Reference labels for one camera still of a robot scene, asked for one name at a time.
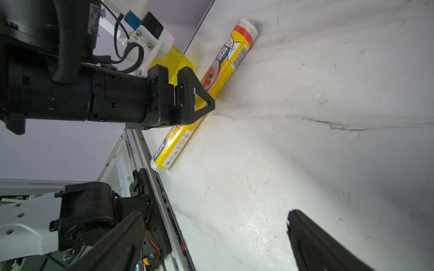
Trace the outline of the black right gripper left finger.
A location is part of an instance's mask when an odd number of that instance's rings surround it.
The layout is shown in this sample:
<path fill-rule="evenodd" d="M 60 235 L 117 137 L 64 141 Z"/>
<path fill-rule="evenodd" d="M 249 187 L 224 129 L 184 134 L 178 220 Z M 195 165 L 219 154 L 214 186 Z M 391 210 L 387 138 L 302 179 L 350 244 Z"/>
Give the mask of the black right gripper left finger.
<path fill-rule="evenodd" d="M 142 214 L 134 211 L 99 240 L 68 271 L 134 271 L 145 239 Z"/>

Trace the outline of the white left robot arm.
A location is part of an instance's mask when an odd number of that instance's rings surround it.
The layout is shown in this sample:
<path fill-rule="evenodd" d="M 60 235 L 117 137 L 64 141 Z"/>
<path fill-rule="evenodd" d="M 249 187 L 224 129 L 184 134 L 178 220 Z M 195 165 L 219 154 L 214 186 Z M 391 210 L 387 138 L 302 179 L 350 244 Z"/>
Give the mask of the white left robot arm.
<path fill-rule="evenodd" d="M 2 1 L 1 120 L 189 125 L 215 109 L 190 67 L 169 62 L 174 38 L 133 2 Z"/>

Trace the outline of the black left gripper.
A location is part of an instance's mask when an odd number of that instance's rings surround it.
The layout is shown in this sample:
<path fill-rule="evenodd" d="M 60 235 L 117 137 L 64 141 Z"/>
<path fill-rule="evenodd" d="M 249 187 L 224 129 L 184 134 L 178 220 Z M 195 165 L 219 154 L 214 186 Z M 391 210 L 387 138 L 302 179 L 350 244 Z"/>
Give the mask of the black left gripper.
<path fill-rule="evenodd" d="M 155 65 L 143 79 L 117 70 L 83 64 L 79 119 L 124 123 L 143 129 L 190 125 L 215 110 L 215 100 L 189 67 L 169 83 L 168 69 Z"/>

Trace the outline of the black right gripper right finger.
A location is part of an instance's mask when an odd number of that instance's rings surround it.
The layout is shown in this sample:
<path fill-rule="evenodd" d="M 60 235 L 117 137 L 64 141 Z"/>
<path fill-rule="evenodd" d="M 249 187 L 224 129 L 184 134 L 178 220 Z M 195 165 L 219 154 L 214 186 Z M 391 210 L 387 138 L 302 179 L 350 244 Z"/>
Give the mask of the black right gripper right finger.
<path fill-rule="evenodd" d="M 355 257 L 300 210 L 291 210 L 287 234 L 300 271 L 370 271 Z"/>

